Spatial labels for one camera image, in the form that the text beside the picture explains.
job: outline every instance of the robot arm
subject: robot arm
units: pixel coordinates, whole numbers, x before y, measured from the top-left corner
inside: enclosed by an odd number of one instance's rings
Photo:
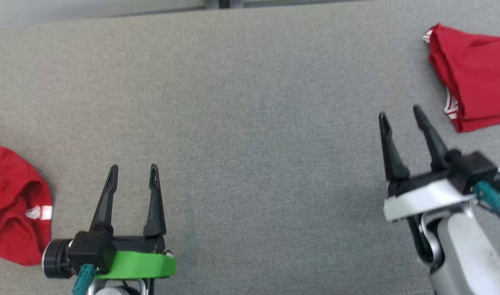
[[[414,114],[432,157],[432,171],[416,176],[410,176],[403,165],[389,122],[380,114],[385,174],[390,182],[385,218],[409,223],[419,258],[430,267],[436,295],[500,295],[499,255],[471,209],[471,203],[483,195],[474,193],[480,184],[490,184],[491,190],[500,192],[499,169],[481,153],[462,156],[458,150],[447,151],[419,106],[414,107]]]

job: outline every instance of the gray table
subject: gray table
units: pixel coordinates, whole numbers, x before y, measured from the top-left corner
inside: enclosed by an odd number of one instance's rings
[[[457,134],[422,33],[500,35],[500,1],[347,2],[82,20],[0,32],[0,145],[55,198],[52,234],[91,221],[119,165],[113,223],[141,234],[159,166],[177,273],[160,294],[431,295],[404,223],[383,217],[377,115],[412,172],[411,107],[449,146],[500,164],[500,125]],[[476,210],[500,252],[500,222]],[[0,259],[0,295],[73,280]]]

